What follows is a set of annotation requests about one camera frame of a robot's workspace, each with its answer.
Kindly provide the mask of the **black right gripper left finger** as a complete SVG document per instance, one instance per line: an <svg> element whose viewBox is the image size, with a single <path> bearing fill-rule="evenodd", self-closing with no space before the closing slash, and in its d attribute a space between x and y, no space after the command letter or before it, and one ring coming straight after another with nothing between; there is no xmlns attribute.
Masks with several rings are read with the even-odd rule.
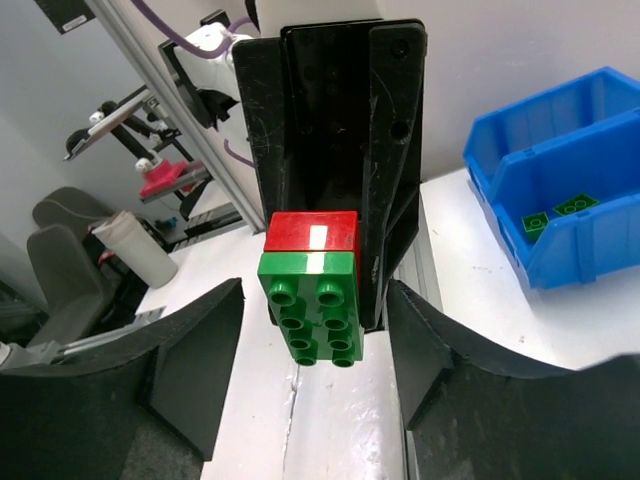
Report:
<svg viewBox="0 0 640 480"><path fill-rule="evenodd" d="M244 313L229 279L180 310L49 365L1 374L5 479L197 479Z"/></svg>

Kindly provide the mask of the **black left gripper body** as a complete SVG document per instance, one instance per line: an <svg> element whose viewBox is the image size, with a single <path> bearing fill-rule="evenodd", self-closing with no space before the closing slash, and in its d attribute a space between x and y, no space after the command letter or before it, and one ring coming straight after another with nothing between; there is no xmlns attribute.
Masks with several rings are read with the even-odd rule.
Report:
<svg viewBox="0 0 640 480"><path fill-rule="evenodd" d="M292 115L284 211L360 209L369 144L369 32L378 23L281 30Z"/></svg>

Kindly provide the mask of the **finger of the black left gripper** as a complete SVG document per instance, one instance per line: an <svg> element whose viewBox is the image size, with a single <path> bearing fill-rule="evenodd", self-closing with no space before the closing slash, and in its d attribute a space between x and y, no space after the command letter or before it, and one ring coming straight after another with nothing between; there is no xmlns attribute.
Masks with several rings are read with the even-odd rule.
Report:
<svg viewBox="0 0 640 480"><path fill-rule="evenodd" d="M359 294L366 330L379 327L388 282L417 235L427 40L417 19L368 22Z"/></svg>
<svg viewBox="0 0 640 480"><path fill-rule="evenodd" d="M299 210L303 199L296 165L293 89L284 42L244 40L232 50L265 221Z"/></svg>

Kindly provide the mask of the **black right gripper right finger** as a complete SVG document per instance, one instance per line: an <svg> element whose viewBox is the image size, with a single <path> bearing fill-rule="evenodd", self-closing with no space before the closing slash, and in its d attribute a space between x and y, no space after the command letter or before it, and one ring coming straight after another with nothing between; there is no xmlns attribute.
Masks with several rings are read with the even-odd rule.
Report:
<svg viewBox="0 0 640 480"><path fill-rule="evenodd" d="M387 290L405 428L425 479L635 479L639 359L572 371L507 349L401 281Z"/></svg>

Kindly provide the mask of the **red lego brick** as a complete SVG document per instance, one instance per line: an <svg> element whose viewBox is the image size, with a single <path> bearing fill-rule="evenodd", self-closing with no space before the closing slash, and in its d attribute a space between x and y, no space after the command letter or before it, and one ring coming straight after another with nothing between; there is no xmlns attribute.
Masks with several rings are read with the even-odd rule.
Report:
<svg viewBox="0 0 640 480"><path fill-rule="evenodd" d="M267 230L265 253L350 252L355 278L360 263L360 233L356 211L275 212Z"/></svg>

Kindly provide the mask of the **green studded lego brick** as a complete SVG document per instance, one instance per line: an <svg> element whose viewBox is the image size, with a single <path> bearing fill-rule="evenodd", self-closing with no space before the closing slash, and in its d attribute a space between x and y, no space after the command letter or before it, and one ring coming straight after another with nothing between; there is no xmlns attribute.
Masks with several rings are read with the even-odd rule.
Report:
<svg viewBox="0 0 640 480"><path fill-rule="evenodd" d="M349 368L363 359L352 252L265 252L257 272L293 360Z"/></svg>

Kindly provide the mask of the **green square lego brick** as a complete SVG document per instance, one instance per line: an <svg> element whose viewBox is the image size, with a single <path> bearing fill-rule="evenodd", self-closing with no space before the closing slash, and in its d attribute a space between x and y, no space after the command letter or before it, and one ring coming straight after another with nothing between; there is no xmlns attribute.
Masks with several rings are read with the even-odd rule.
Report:
<svg viewBox="0 0 640 480"><path fill-rule="evenodd" d="M538 212L521 218L525 239L529 244L534 244L549 223L546 212Z"/></svg>

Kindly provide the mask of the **green lego plate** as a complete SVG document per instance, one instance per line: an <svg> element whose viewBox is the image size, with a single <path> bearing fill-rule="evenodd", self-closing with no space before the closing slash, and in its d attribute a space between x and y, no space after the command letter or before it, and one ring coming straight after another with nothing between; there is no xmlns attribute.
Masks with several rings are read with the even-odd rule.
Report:
<svg viewBox="0 0 640 480"><path fill-rule="evenodd" d="M581 193L555 206L552 211L558 216L568 216L599 204L600 202L597 199Z"/></svg>

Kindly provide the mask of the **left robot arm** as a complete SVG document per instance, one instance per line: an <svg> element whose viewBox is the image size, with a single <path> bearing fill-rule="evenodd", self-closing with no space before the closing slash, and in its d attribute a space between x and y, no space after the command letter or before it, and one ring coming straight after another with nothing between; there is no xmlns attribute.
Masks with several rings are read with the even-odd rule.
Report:
<svg viewBox="0 0 640 480"><path fill-rule="evenodd" d="M263 214L353 210L360 321L378 328L417 232L427 31L377 1L249 1L161 48L187 105L254 168Z"/></svg>

